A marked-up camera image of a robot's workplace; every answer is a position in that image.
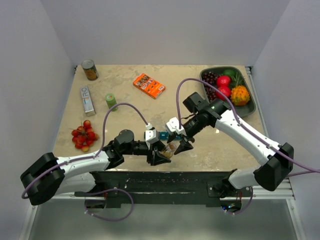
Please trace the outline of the clear pill bottle yellow capsules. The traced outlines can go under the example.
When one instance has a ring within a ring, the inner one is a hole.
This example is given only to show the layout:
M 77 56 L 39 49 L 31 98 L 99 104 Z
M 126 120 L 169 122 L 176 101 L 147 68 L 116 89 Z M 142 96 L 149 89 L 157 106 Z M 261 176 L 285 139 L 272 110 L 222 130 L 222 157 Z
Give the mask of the clear pill bottle yellow capsules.
M 162 155 L 165 156 L 166 158 L 170 159 L 170 158 L 174 155 L 175 151 L 170 150 L 170 149 L 168 148 L 168 144 L 167 144 L 167 145 L 160 151 L 160 154 L 162 154 Z

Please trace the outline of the teal weekly pill organizer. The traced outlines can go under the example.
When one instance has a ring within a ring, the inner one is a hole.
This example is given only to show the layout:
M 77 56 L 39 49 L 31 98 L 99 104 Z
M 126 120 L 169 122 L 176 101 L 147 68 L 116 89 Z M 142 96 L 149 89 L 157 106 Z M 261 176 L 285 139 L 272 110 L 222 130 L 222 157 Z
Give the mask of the teal weekly pill organizer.
M 159 139 L 162 140 L 162 141 L 167 141 L 170 137 L 170 134 L 166 131 L 161 131 L 159 132 Z M 181 137 L 180 136 L 176 136 L 175 141 L 179 141 L 181 140 Z

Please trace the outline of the clear bottle lid orange label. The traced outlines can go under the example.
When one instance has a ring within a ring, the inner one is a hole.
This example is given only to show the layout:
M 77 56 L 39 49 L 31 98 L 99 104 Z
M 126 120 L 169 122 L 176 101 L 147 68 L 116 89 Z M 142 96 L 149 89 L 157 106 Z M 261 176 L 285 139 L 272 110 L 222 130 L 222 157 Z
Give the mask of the clear bottle lid orange label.
M 172 142 L 169 143 L 167 146 L 171 151 L 175 151 L 177 149 L 177 146 Z

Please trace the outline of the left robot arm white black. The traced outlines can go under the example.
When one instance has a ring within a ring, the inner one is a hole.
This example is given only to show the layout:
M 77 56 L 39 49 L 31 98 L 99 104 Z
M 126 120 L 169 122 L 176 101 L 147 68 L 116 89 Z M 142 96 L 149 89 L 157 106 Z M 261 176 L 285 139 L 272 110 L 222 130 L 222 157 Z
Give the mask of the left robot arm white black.
M 21 174 L 24 187 L 21 197 L 37 206 L 69 192 L 99 196 L 104 184 L 93 173 L 114 169 L 125 161 L 125 155 L 145 156 L 151 166 L 170 163 L 161 154 L 165 145 L 159 140 L 158 132 L 150 130 L 146 134 L 150 141 L 135 140 L 134 133 L 125 129 L 108 145 L 92 153 L 71 157 L 56 157 L 52 152 L 43 154 Z

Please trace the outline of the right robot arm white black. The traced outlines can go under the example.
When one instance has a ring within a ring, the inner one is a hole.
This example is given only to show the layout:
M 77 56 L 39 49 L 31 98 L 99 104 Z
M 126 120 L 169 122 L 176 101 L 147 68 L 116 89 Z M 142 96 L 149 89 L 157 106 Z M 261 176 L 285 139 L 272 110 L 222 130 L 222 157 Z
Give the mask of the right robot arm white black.
M 235 196 L 242 188 L 261 186 L 273 192 L 293 169 L 287 157 L 294 156 L 294 148 L 283 145 L 264 136 L 232 111 L 229 104 L 220 99 L 208 102 L 197 92 L 183 101 L 193 114 L 186 123 L 180 124 L 178 118 L 171 118 L 165 125 L 169 133 L 168 142 L 180 136 L 180 144 L 175 154 L 193 149 L 194 137 L 204 128 L 211 126 L 227 134 L 245 148 L 258 162 L 259 167 L 234 169 L 213 186 L 221 198 Z

